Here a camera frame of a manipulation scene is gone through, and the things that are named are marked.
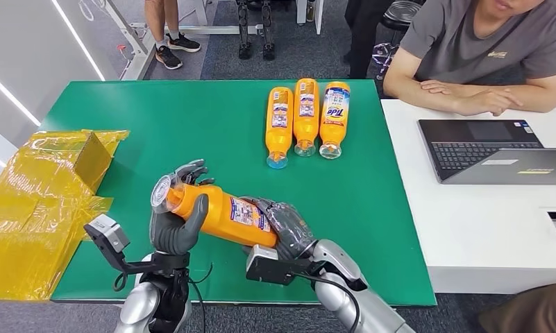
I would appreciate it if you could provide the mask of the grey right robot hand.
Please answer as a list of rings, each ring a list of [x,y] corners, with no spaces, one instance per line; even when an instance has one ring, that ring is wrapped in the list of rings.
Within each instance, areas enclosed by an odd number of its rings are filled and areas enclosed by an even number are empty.
[[[311,247],[317,239],[293,205],[250,196],[241,199],[254,204],[264,214],[271,229],[278,236],[274,248],[277,250],[279,259],[306,259],[311,256]]]

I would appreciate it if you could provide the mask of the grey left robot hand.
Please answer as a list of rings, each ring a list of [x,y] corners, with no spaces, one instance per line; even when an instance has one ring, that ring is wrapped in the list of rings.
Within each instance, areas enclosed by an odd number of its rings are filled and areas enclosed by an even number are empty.
[[[213,178],[197,179],[208,172],[204,159],[197,159],[179,166],[173,173],[162,176],[151,193],[151,218],[149,237],[152,246],[159,253],[184,255],[199,238],[199,232],[208,213],[209,198],[200,194],[194,201],[192,213],[187,219],[174,214],[166,206],[166,195],[173,185],[209,185]]]

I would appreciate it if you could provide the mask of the person's right hand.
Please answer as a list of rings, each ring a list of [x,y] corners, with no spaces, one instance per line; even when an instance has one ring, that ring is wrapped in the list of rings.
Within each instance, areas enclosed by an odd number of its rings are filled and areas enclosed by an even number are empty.
[[[472,96],[459,97],[455,104],[455,112],[463,116],[490,113],[500,116],[513,107],[523,106],[510,89],[486,89]]]

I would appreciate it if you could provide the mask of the person's left hand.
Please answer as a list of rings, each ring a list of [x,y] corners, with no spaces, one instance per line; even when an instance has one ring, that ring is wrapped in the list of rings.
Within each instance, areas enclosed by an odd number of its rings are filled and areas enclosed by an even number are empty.
[[[453,84],[438,80],[425,80],[420,82],[421,89],[431,94],[452,94],[455,91]]]

